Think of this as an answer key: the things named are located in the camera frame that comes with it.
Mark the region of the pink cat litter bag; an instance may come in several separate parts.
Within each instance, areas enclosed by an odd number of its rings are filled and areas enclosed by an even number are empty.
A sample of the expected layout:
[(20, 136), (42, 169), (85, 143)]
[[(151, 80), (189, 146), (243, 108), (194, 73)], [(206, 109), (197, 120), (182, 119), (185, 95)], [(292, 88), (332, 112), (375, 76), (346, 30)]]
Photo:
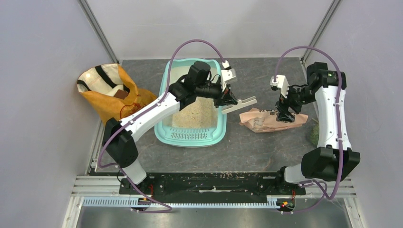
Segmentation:
[(239, 124), (246, 126), (255, 133), (269, 133), (297, 128), (304, 125), (308, 120), (308, 115), (297, 114), (294, 122), (277, 121), (278, 111), (259, 110), (257, 108), (241, 113), (239, 117)]

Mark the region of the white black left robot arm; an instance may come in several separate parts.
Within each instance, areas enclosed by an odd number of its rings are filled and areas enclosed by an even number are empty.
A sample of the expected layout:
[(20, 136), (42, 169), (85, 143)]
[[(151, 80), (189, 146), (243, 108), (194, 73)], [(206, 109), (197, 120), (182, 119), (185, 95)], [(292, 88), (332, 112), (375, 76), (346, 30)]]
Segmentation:
[(147, 174), (138, 160), (136, 142), (158, 122), (175, 114), (196, 101), (197, 97), (212, 99), (216, 107), (237, 105), (228, 80), (236, 76), (228, 66), (212, 81), (211, 66), (203, 61), (194, 62), (188, 72), (169, 84), (168, 90), (156, 100), (131, 116), (106, 122), (102, 152), (107, 152), (138, 194), (148, 191)]

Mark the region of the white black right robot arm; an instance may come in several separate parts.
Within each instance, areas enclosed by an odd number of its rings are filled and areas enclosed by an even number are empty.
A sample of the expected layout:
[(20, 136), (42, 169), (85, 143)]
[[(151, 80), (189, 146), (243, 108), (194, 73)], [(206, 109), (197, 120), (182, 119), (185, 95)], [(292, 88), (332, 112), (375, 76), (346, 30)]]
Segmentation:
[(307, 67), (307, 83), (290, 85), (284, 75), (271, 78), (273, 90), (280, 90), (276, 102), (277, 121), (293, 123), (302, 106), (315, 102), (318, 108), (317, 148), (306, 153), (300, 164), (283, 167), (282, 177), (274, 181), (279, 194), (287, 194), (294, 184), (310, 179), (343, 181), (359, 164), (360, 154), (352, 150), (345, 123), (344, 72), (328, 69), (327, 63), (315, 62)]

